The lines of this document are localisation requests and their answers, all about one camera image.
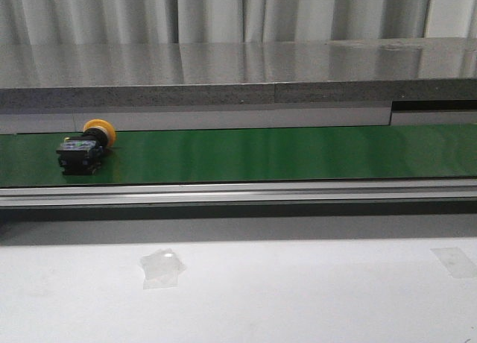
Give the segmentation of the clear tape patch right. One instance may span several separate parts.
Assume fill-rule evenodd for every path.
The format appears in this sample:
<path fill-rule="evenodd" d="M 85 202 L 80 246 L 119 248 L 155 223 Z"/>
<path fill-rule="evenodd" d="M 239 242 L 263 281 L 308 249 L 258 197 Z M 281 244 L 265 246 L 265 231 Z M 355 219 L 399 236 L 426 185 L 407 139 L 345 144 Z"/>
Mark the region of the clear tape patch right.
<path fill-rule="evenodd" d="M 453 278 L 476 278 L 476 264 L 460 248 L 432 248 L 432 253 Z"/>

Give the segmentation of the clear tape patch left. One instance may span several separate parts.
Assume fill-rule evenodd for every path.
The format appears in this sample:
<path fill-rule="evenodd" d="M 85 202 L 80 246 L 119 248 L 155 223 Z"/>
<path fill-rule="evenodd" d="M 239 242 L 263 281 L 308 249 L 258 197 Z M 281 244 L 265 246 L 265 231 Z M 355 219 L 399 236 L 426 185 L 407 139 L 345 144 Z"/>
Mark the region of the clear tape patch left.
<path fill-rule="evenodd" d="M 168 289 L 178 285 L 180 274 L 186 270 L 185 264 L 170 248 L 159 249 L 140 259 L 145 278 L 143 289 Z"/>

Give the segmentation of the grey conveyor rear guide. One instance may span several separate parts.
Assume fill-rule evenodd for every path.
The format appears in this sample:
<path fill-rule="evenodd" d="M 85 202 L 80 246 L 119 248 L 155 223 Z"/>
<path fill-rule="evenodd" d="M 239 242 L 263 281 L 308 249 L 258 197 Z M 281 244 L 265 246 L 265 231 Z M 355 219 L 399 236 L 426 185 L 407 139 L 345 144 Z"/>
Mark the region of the grey conveyor rear guide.
<path fill-rule="evenodd" d="M 1 133 L 76 132 L 90 119 L 116 130 L 299 128 L 360 125 L 466 124 L 476 122 L 476 101 L 337 101 L 275 104 L 10 109 Z"/>

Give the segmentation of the yellow push button switch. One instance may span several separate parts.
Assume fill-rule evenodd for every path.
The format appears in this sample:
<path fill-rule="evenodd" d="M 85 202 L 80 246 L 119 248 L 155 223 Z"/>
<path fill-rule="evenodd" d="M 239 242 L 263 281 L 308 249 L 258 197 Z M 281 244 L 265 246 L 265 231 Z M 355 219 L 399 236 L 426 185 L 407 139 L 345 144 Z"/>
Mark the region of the yellow push button switch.
<path fill-rule="evenodd" d="M 116 138 L 116 129 L 111 123 L 103 119 L 89 120 L 81 135 L 65 137 L 56 150 L 63 175 L 94 174 Z"/>

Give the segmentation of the clear tape patch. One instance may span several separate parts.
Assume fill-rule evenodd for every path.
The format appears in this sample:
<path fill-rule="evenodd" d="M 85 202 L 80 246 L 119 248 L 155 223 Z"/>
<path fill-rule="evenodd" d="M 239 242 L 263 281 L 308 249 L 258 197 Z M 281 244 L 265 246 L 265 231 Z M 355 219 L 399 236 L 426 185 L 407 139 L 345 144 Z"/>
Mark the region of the clear tape patch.
<path fill-rule="evenodd" d="M 159 249 L 140 259 L 145 278 L 143 289 L 168 289 L 178 285 L 180 274 L 186 270 L 185 264 L 170 248 Z"/>
<path fill-rule="evenodd" d="M 432 253 L 453 278 L 476 278 L 476 264 L 460 248 L 432 248 Z"/>

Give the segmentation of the white pleated curtain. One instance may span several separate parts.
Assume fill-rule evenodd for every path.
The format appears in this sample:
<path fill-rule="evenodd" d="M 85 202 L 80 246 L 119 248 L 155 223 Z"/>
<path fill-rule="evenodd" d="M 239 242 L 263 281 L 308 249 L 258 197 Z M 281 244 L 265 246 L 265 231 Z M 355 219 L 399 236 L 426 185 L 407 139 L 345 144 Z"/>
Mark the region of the white pleated curtain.
<path fill-rule="evenodd" d="M 476 36 L 476 0 L 1 0 L 4 44 Z"/>

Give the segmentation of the green conveyor belt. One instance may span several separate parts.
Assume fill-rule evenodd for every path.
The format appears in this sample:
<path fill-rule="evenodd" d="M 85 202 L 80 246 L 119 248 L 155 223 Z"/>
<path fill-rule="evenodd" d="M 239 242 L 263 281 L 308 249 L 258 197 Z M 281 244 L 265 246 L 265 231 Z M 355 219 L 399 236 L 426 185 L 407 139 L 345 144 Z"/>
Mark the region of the green conveyor belt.
<path fill-rule="evenodd" d="M 61 133 L 1 137 L 1 186 L 473 177 L 476 126 L 123 131 L 92 175 L 64 175 Z"/>

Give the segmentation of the aluminium conveyor front rail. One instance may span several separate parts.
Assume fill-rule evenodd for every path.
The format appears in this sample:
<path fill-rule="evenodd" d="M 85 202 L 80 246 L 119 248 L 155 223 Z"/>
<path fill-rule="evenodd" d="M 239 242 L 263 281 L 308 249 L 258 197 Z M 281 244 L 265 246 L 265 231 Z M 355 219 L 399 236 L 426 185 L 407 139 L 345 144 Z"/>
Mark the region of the aluminium conveyor front rail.
<path fill-rule="evenodd" d="M 476 198 L 476 179 L 45 186 L 1 190 L 1 208 L 407 201 Z"/>

